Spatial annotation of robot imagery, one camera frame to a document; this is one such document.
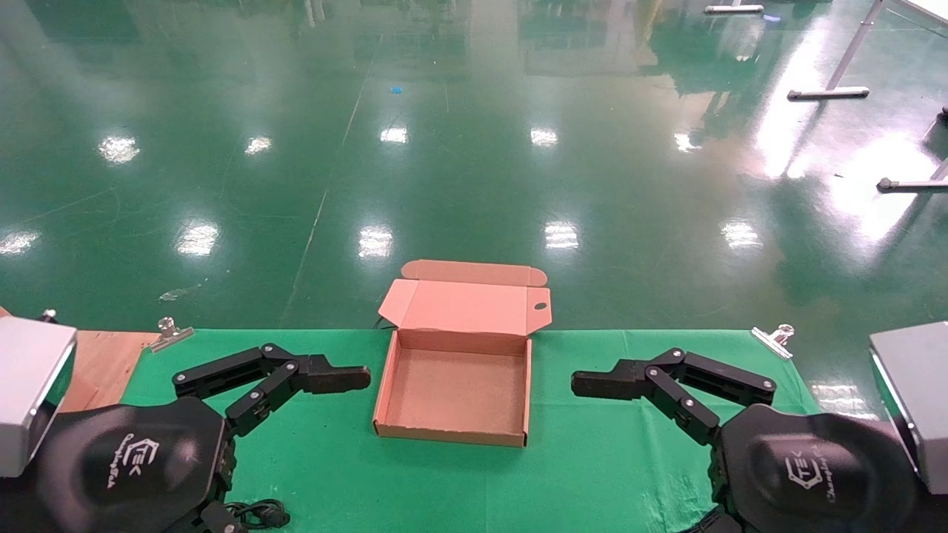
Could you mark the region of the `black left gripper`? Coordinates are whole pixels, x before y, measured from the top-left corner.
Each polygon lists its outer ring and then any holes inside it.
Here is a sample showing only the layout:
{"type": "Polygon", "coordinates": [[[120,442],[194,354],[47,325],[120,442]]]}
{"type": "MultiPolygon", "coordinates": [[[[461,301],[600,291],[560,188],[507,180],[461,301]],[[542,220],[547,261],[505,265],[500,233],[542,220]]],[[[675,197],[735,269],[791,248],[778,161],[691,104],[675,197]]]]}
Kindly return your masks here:
{"type": "Polygon", "coordinates": [[[227,509],[244,438],[298,392],[365,390],[365,366],[334,366],[274,343],[173,377],[165,405],[115,405],[67,414],[33,459],[36,532],[244,532],[227,509]],[[199,399],[251,385],[222,415],[199,399]]]}

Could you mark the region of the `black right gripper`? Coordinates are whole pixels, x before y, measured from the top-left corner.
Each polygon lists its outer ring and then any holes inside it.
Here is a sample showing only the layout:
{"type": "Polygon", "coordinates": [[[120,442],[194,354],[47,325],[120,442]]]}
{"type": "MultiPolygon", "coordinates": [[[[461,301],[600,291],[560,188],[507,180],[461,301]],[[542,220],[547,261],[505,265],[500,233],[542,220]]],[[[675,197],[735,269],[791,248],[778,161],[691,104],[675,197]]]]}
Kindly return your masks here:
{"type": "Polygon", "coordinates": [[[607,372],[576,371],[571,390],[647,400],[698,445],[712,443],[709,519],[718,531],[901,532],[920,503],[914,466],[891,429],[837,414],[783,414],[765,406],[775,397],[771,378],[704,355],[672,348],[607,372]],[[752,406],[720,428],[688,387],[752,406]]]}

